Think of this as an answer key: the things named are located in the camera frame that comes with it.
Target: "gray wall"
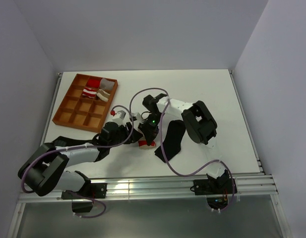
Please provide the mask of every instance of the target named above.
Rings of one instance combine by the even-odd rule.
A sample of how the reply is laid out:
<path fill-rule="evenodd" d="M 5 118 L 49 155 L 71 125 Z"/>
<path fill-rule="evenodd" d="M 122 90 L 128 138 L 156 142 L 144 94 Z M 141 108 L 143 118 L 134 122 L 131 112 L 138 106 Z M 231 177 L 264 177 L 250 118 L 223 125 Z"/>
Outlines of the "gray wall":
<path fill-rule="evenodd" d="M 259 156 L 306 238 L 306 0 L 270 0 L 235 69 Z"/>
<path fill-rule="evenodd" d="M 267 0 L 15 0 L 61 71 L 234 68 Z"/>
<path fill-rule="evenodd" d="M 0 238 L 20 191 L 17 171 L 39 145 L 56 74 L 12 0 L 0 0 Z"/>

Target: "robotic arm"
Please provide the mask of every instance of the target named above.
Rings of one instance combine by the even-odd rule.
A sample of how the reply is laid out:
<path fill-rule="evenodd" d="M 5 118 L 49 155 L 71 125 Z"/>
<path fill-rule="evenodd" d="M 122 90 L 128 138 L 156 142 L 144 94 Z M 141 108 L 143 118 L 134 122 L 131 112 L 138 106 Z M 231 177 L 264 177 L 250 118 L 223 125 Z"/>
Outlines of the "robotic arm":
<path fill-rule="evenodd" d="M 168 103 L 166 94 L 159 94 L 153 98 L 148 95 L 143 100 L 143 106 L 150 112 L 148 118 L 143 120 L 139 114 L 133 114 L 133 120 L 140 121 L 137 131 L 133 128 L 132 135 L 124 144 L 137 142 L 142 136 L 145 137 L 147 145 L 150 145 L 159 132 L 158 124 Z M 195 143 L 202 143 L 209 152 L 210 158 L 214 157 L 216 150 L 216 128 L 217 124 L 202 101 L 196 103 L 186 103 L 176 99 L 170 99 L 170 105 L 165 113 L 174 115 L 184 121 L 189 137 Z M 44 196 L 54 189 L 71 190 L 77 194 L 90 196 L 92 191 L 91 181 L 79 171 L 68 172 L 66 167 L 84 163 L 97 162 L 104 159 L 110 152 L 110 148 L 92 148 L 92 146 L 110 146 L 125 141 L 132 129 L 131 123 L 125 125 L 123 119 L 126 115 L 124 111 L 112 112 L 113 119 L 107 122 L 101 133 L 94 136 L 92 140 L 75 140 L 66 137 L 58 137 L 51 143 L 44 143 L 21 167 L 18 177 L 22 179 L 24 172 L 33 161 L 46 152 L 56 149 L 67 148 L 63 152 L 56 152 L 45 156 L 34 165 L 25 178 L 25 183 L 39 196 Z M 79 146 L 80 149 L 68 150 L 68 147 Z M 208 176 L 214 181 L 229 179 L 229 175 L 221 164 L 212 164 L 207 170 Z"/>

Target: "gray floor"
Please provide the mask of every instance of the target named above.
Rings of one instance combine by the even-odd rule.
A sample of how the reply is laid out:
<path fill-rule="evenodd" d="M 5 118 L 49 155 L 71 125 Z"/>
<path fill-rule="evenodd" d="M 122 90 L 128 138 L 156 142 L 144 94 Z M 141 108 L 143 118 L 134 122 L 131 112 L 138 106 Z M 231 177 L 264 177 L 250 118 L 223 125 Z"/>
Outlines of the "gray floor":
<path fill-rule="evenodd" d="M 241 197 L 220 215 L 205 202 L 204 197 L 110 201 L 95 219 L 72 216 L 67 202 L 26 204 L 18 238 L 281 237 L 270 196 Z"/>

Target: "black fabric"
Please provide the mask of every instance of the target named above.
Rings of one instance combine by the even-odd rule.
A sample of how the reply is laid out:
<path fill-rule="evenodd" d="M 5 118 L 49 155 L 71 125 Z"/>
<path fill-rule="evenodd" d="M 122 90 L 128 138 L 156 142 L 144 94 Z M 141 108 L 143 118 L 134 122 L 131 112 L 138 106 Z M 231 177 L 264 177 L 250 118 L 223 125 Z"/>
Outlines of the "black fabric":
<path fill-rule="evenodd" d="M 168 161 L 181 151 L 181 142 L 185 131 L 186 127 L 182 120 L 173 120 L 169 123 L 166 138 L 163 142 Z M 161 147 L 158 147 L 155 150 L 155 155 L 164 163 L 166 163 L 162 154 Z"/>

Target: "brown wooden organizer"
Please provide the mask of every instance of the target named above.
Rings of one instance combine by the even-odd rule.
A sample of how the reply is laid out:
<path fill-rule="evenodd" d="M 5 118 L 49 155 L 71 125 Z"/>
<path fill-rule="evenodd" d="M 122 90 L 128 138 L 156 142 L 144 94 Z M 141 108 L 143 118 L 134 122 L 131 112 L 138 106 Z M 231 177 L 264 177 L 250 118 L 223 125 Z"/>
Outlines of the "brown wooden organizer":
<path fill-rule="evenodd" d="M 101 131 L 105 118 L 109 112 L 111 102 L 118 88 L 118 81 L 116 79 L 106 78 L 107 80 L 114 82 L 114 86 L 112 91 L 107 91 L 110 93 L 110 97 L 107 102 L 104 102 L 97 96 L 95 96 L 94 99 L 90 99 L 82 95 L 82 90 L 90 78 L 99 81 L 102 79 L 101 77 L 84 74 L 77 74 L 75 76 L 53 118 L 53 122 L 56 125 L 63 125 L 92 132 Z"/>

